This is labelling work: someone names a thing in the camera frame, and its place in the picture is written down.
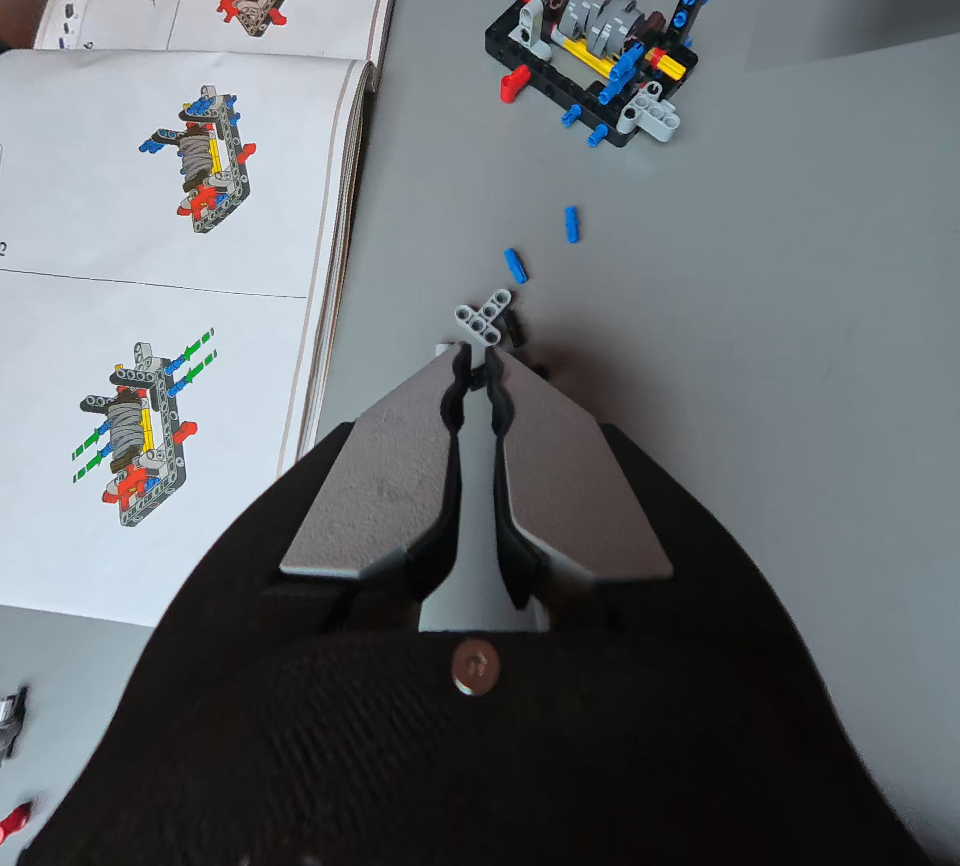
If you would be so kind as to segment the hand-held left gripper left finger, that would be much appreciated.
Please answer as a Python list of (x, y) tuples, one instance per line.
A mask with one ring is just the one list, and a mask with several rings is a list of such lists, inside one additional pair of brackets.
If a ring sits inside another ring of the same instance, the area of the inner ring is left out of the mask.
[(471, 347), (453, 344), (355, 420), (283, 573), (403, 584), (411, 601), (444, 581), (457, 554), (470, 378)]

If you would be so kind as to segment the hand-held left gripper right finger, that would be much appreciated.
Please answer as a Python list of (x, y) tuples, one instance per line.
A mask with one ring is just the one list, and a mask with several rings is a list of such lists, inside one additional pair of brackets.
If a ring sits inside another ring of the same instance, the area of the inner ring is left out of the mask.
[(486, 351), (497, 559), (513, 605), (546, 608), (674, 567), (596, 419), (498, 347)]

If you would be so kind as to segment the grey T-shaped lego beam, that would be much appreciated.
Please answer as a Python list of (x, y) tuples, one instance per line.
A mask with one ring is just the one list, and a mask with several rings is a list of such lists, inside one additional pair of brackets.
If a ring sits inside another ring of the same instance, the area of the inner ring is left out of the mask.
[(497, 321), (511, 301), (511, 292), (507, 289), (499, 289), (493, 292), (479, 309), (468, 304), (457, 306), (454, 310), (454, 319), (483, 348), (496, 346), (501, 341)]

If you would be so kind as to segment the pile of loose lego pieces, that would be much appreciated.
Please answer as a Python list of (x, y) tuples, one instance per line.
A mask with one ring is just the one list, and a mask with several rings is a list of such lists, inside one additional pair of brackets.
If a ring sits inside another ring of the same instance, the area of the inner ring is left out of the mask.
[[(1, 765), (11, 760), (18, 749), (18, 741), (26, 723), (30, 685), (19, 685), (17, 692), (1, 700)], [(37, 795), (29, 795), (1, 820), (1, 844), (24, 829), (37, 806)]]

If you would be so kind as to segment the white instruction booklet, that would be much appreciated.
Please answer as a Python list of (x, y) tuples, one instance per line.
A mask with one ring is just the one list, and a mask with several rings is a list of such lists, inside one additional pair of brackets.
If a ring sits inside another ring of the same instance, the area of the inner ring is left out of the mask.
[(2, 56), (2, 605), (153, 625), (308, 449), (394, 0), (48, 0)]

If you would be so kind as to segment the lego engine frame assembly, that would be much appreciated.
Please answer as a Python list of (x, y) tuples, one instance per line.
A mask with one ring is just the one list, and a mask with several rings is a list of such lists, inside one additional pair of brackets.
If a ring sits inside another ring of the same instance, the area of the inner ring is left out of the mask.
[(670, 16), (637, 0), (515, 0), (485, 32), (507, 68), (499, 99), (532, 88), (563, 108), (564, 128), (590, 129), (590, 148), (625, 147), (639, 133), (668, 143), (681, 126), (672, 103), (699, 62), (690, 32), (710, 0), (678, 0)]

